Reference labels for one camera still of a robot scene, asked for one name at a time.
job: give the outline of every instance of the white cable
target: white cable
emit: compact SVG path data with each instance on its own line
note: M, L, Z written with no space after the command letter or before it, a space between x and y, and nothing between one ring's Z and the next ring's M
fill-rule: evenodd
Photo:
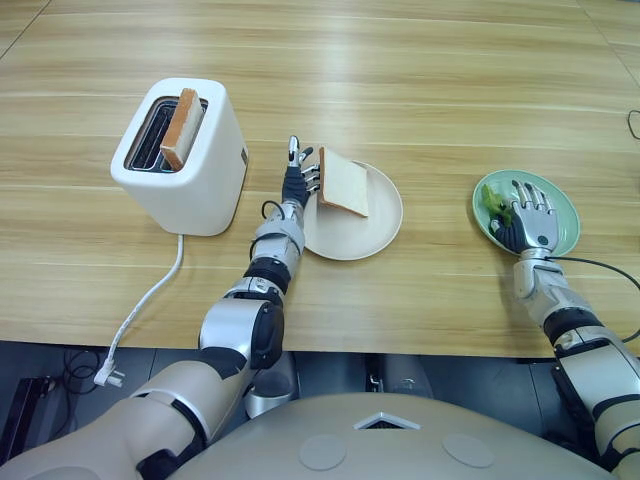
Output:
M162 279L156 283L153 287L151 287L147 293L143 295L143 297L138 301L129 316L122 322L120 328L116 332L113 337L113 341L111 342L111 346L109 347L109 353L107 354L107 358L98 373L93 378L93 383L96 385L101 385L104 387L105 383L110 383L111 385L115 385L116 387L122 386L122 381L124 379L124 373L118 372L116 370L115 361L113 357L116 352L116 348L118 348L118 344L120 343L120 339L124 335L124 332L127 330L131 322L135 319L138 312L142 309L145 303L162 287L164 286L173 276L176 274L178 269L180 268L180 264L182 263L182 255L184 251L184 236L182 234L178 234L178 253L176 255L176 261L173 263L173 266L169 269L167 274L162 277Z

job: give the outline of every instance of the white toaster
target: white toaster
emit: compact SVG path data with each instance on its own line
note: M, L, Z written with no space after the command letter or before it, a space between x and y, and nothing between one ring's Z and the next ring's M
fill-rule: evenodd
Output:
M200 97L204 115L184 166L173 171L160 143L184 88ZM249 151L224 86L212 80L166 78L146 94L111 161L111 176L171 233L217 235L231 223Z

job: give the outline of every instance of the green plate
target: green plate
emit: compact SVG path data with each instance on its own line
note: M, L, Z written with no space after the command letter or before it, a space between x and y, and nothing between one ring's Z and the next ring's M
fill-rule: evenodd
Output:
M560 257L573 250L580 238L580 218L578 218L576 207L573 206L569 197L549 180L522 170L498 170L497 172L490 173L480 180L473 190L473 197L471 198L473 215L476 217L476 222L478 222L480 229L489 240L503 250L515 254L515 252L512 252L498 242L491 234L491 230L489 230L489 223L491 222L489 211L482 204L482 186L485 184L488 184L494 192L502 195L505 201L509 203L514 200L517 201L518 193L511 184L512 180L517 180L520 183L529 182L535 184L540 190L546 193L551 199L551 202L553 202L560 229L558 245L552 252L553 255Z

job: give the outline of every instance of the plate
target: plate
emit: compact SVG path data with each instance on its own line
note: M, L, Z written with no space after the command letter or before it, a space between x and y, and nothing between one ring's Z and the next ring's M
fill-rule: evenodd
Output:
M489 230L489 223L491 222L489 211L482 204L482 186L485 184L488 184L494 192L502 195L502 198L509 202L509 204L514 200L517 201L518 193L511 184L512 180L517 180L520 183L529 182L535 184L551 199L557 212L559 227L558 245L552 252L553 255L561 257L573 250L580 238L580 218L578 217L576 207L573 206L569 197L549 180L522 170L498 170L497 172L490 173L480 180L473 190L473 197L471 198L473 215L480 229L489 240L503 250L513 253L514 255L516 254L502 245L492 235L491 230Z
M332 260L374 255L391 243L402 225L402 198L393 182L371 165L354 163L367 170L367 218L320 205L315 194L304 210L306 248Z

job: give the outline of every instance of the beige plate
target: beige plate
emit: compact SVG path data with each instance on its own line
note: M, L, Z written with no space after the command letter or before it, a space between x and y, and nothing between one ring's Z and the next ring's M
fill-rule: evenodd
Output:
M306 248L332 260L359 260L391 243L402 225L402 198L393 182L371 165L367 169L369 217L318 204L312 195L304 211Z

